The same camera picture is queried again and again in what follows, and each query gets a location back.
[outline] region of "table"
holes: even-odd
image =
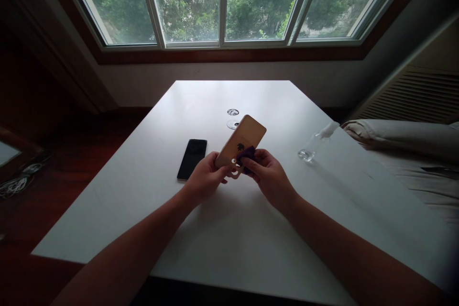
[[[239,110],[230,116],[228,109]],[[227,122],[250,114],[259,147],[297,192],[334,220],[445,288],[447,225],[341,128],[306,164],[297,152],[330,121],[289,81],[176,81],[32,254],[87,263],[174,195],[189,139],[219,151]],[[333,305],[353,300],[246,176],[220,185],[179,228],[151,275]]]

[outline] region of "purple cloth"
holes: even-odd
[[[241,153],[238,154],[238,156],[236,157],[236,162],[240,166],[243,165],[242,162],[240,161],[241,158],[249,158],[249,159],[252,159],[253,161],[256,161],[255,160],[255,147],[250,146],[249,148],[247,148],[246,150],[244,150],[244,151],[242,151]],[[252,173],[252,171],[244,166],[244,173],[246,175],[248,175],[249,173]]]

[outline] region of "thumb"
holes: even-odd
[[[217,171],[214,172],[214,175],[216,176],[217,179],[222,180],[223,178],[226,177],[228,173],[230,173],[232,170],[232,167],[230,165],[222,166],[219,168]]]
[[[261,166],[258,164],[256,161],[249,159],[249,158],[241,158],[240,160],[245,167],[247,167],[249,170],[252,170],[256,175],[261,176],[264,174],[265,167]]]

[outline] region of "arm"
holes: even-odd
[[[249,176],[359,304],[441,304],[437,286],[302,199],[268,151],[257,150],[255,157],[259,164],[242,159],[253,171]]]
[[[216,170],[217,155],[201,160],[182,190],[85,265],[53,305],[127,305],[190,212],[227,182],[231,167]]]

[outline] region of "black smartphone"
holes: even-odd
[[[191,139],[188,141],[182,164],[178,170],[177,179],[188,180],[197,163],[206,156],[207,140]]]

